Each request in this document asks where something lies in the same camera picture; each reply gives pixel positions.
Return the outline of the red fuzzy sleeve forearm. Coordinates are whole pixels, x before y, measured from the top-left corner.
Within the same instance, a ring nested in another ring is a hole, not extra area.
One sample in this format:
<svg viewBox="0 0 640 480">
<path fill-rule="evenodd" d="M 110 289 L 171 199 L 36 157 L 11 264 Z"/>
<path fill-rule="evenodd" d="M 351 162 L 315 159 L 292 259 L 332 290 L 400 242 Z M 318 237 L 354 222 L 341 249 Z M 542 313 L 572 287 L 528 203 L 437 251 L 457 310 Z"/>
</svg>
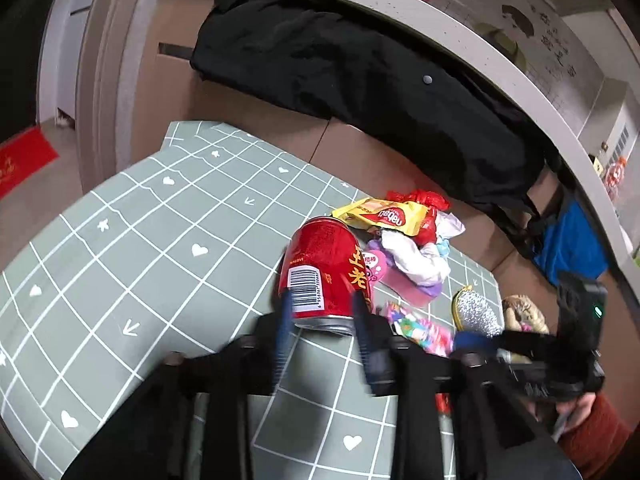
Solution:
<svg viewBox="0 0 640 480">
<path fill-rule="evenodd" d="M 622 456 L 632 431 L 602 393 L 588 418 L 559 438 L 559 446 L 583 479 L 602 479 Z"/>
</svg>

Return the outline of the right hand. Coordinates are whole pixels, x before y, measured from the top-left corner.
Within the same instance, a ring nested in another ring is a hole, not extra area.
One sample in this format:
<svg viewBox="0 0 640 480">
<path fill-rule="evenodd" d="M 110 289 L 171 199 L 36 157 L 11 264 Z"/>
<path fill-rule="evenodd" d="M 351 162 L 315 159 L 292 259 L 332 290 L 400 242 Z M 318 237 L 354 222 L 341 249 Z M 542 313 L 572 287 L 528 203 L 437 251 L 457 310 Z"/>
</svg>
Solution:
<svg viewBox="0 0 640 480">
<path fill-rule="evenodd" d="M 536 408 L 536 416 L 555 437 L 562 436 L 581 425 L 590 415 L 597 395 L 588 392 L 579 398 L 560 403 L 543 403 Z"/>
</svg>

